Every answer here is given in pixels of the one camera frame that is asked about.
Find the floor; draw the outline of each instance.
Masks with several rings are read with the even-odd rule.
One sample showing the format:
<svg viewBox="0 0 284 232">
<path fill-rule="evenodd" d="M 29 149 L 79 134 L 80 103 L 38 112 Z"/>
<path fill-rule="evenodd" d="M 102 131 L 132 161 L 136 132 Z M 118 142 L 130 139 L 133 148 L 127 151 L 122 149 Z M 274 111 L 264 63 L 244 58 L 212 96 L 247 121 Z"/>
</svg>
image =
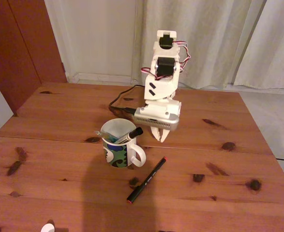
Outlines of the floor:
<svg viewBox="0 0 284 232">
<path fill-rule="evenodd" d="M 79 80 L 79 84 L 130 85 L 120 82 Z M 284 159 L 284 94 L 240 91 L 247 108 L 276 158 Z M 278 161 L 284 171 L 284 161 Z"/>
</svg>

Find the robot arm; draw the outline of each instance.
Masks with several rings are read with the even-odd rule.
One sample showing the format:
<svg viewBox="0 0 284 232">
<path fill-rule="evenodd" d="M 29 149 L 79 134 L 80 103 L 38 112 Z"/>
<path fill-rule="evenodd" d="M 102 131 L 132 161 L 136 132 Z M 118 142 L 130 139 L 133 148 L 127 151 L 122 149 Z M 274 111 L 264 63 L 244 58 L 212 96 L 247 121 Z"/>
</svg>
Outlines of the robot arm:
<svg viewBox="0 0 284 232">
<path fill-rule="evenodd" d="M 177 128 L 179 122 L 181 102 L 173 100 L 178 88 L 179 73 L 190 59 L 179 62 L 180 47 L 176 41 L 176 32 L 168 30 L 157 31 L 157 41 L 154 43 L 154 55 L 150 69 L 142 68 L 148 73 L 145 81 L 144 99 L 146 106 L 137 108 L 134 121 L 151 126 L 154 137 L 163 142 L 170 131 Z"/>
</svg>

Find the wooden table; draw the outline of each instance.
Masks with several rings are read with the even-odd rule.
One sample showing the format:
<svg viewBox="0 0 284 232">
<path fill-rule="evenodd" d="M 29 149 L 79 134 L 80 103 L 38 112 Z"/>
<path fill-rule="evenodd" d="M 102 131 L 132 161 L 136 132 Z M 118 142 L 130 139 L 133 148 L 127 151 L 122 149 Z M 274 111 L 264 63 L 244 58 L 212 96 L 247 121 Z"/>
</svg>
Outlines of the wooden table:
<svg viewBox="0 0 284 232">
<path fill-rule="evenodd" d="M 284 173 L 238 93 L 178 90 L 178 129 L 160 143 L 143 127 L 145 165 L 115 169 L 101 142 L 85 141 L 115 118 L 107 106 L 127 88 L 43 84 L 1 128 L 0 231 L 39 232 L 49 219 L 70 232 L 284 231 Z M 143 91 L 116 105 L 141 106 Z M 129 180 L 145 179 L 163 156 L 129 205 Z"/>
</svg>

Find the pen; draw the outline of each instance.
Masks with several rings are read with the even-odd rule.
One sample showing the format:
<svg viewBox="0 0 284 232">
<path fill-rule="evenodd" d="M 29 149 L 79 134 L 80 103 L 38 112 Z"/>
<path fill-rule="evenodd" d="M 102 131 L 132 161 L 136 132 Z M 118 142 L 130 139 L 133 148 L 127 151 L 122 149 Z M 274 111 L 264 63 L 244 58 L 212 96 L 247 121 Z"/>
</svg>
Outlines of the pen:
<svg viewBox="0 0 284 232">
<path fill-rule="evenodd" d="M 125 143 L 131 141 L 132 139 L 134 139 L 135 137 L 137 137 L 138 135 L 141 135 L 142 133 L 143 133 L 142 128 L 138 127 L 136 129 L 134 129 L 133 131 L 122 136 L 120 139 L 118 139 L 115 142 L 115 144 L 125 144 Z"/>
<path fill-rule="evenodd" d="M 156 172 L 161 168 L 161 166 L 167 161 L 167 158 L 164 156 L 160 162 L 156 165 L 156 167 L 151 171 L 151 173 L 147 176 L 146 180 L 144 182 L 136 187 L 136 189 L 133 190 L 133 192 L 130 194 L 130 196 L 127 198 L 127 202 L 132 204 L 135 199 L 139 196 L 139 194 L 143 191 L 145 186 L 149 183 L 149 181 L 153 178 L 153 176 L 156 174 Z"/>
<path fill-rule="evenodd" d="M 116 142 L 119 139 L 115 137 L 114 135 L 107 133 L 105 131 L 95 131 L 95 133 L 99 135 L 101 138 L 107 139 L 112 143 Z"/>
</svg>

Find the white object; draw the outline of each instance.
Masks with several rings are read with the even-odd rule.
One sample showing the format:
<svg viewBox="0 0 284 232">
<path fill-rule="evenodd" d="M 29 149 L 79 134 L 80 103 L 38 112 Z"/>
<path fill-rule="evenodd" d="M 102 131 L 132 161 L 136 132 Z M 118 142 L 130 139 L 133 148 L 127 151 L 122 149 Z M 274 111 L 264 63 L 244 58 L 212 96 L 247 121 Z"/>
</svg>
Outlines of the white object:
<svg viewBox="0 0 284 232">
<path fill-rule="evenodd" d="M 112 120 L 109 120 L 106 122 L 102 127 L 101 131 L 108 132 L 110 134 L 113 134 L 114 136 L 120 138 L 123 135 L 133 131 L 136 129 L 136 126 L 134 125 L 133 122 L 130 122 L 129 120 L 122 119 L 122 118 L 115 118 Z M 136 145 L 136 138 L 132 139 L 131 141 L 124 143 L 124 144 L 113 144 L 110 143 L 109 141 L 105 140 L 102 138 L 102 140 L 111 146 L 127 146 L 127 160 L 128 160 L 128 166 L 130 166 L 132 163 L 137 166 L 141 167 L 144 165 L 146 161 L 146 154 L 144 150 Z M 114 154 L 112 151 L 107 149 L 106 147 L 103 147 L 103 149 L 106 151 L 106 161 L 110 163 L 114 159 Z M 136 153 L 140 156 L 141 161 L 139 161 L 136 158 Z"/>
<path fill-rule="evenodd" d="M 55 232 L 55 227 L 53 224 L 46 224 L 42 227 L 41 232 Z"/>
<path fill-rule="evenodd" d="M 151 125 L 153 136 L 161 143 L 166 139 L 170 130 L 175 130 L 180 115 L 181 102 L 173 100 L 175 90 L 178 88 L 180 63 L 179 46 L 173 43 L 172 48 L 163 49 L 159 45 L 159 39 L 165 34 L 176 41 L 176 31 L 159 30 L 157 31 L 157 41 L 154 43 L 154 54 L 151 62 L 150 72 L 156 74 L 158 58 L 173 58 L 174 73 L 172 77 L 159 80 L 148 74 L 145 81 L 144 98 L 147 106 L 138 109 L 138 116 L 135 114 L 135 121 L 145 125 Z"/>
</svg>

